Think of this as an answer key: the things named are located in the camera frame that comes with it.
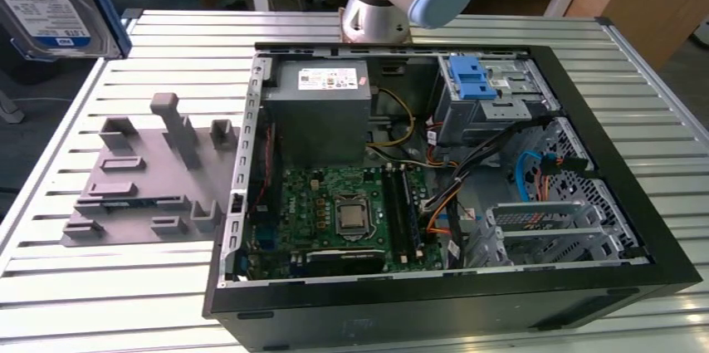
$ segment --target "open computer tower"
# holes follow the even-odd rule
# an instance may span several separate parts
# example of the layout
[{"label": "open computer tower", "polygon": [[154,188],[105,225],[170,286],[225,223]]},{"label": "open computer tower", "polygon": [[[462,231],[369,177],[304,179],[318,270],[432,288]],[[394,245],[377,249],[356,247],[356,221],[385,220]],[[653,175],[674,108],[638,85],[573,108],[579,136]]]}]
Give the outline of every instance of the open computer tower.
[{"label": "open computer tower", "polygon": [[547,47],[257,46],[205,299],[248,350],[573,328],[698,281]]}]

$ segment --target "hard drive label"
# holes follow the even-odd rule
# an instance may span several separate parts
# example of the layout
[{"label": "hard drive label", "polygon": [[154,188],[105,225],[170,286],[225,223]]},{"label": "hard drive label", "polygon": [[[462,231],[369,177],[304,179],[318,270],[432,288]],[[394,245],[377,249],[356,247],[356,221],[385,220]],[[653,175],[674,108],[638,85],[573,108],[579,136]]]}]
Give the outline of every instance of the hard drive label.
[{"label": "hard drive label", "polygon": [[85,47],[90,34],[69,0],[4,0],[28,34],[49,47]]}]

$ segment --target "power supply label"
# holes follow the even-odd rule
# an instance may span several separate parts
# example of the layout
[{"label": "power supply label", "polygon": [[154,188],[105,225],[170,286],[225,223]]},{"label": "power supply label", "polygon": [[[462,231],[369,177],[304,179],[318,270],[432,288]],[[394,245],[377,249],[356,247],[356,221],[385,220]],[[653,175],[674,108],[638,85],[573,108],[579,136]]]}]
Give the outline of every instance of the power supply label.
[{"label": "power supply label", "polygon": [[304,68],[298,72],[298,90],[357,89],[354,68]]},{"label": "power supply label", "polygon": [[85,47],[90,34],[69,0],[4,0],[28,34],[49,47]]}]

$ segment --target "motherboard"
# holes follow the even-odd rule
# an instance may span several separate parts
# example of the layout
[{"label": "motherboard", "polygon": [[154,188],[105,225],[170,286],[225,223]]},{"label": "motherboard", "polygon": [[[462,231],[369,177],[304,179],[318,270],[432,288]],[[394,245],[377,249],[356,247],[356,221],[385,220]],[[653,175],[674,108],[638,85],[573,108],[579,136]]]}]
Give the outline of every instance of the motherboard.
[{"label": "motherboard", "polygon": [[425,243],[420,168],[285,169],[277,222],[254,226],[249,271],[258,279],[444,268]]}]

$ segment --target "green motherboard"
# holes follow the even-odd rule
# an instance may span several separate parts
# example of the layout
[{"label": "green motherboard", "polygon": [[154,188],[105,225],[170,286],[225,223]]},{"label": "green motherboard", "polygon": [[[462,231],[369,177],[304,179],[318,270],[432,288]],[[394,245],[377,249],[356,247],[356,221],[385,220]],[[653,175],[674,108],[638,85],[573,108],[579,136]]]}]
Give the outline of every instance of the green motherboard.
[{"label": "green motherboard", "polygon": [[[428,198],[424,172],[418,167],[396,171],[405,173],[410,207],[417,208],[421,200]],[[260,244],[258,254],[250,257],[256,279],[308,277],[294,273],[292,253],[317,250],[384,251],[382,273],[442,268],[436,240],[424,243],[424,239],[418,239],[417,254],[409,260],[394,252],[400,244],[394,239],[418,238],[418,235],[413,237],[410,231],[396,229],[394,223],[389,222],[386,205],[392,202],[386,199],[405,200],[405,197],[385,196],[382,181],[386,172],[386,168],[284,171],[278,221],[256,226],[254,230],[258,241],[266,242]],[[416,218],[406,218],[405,222],[409,221],[414,222]],[[400,221],[398,228],[404,224],[410,223]]]}]

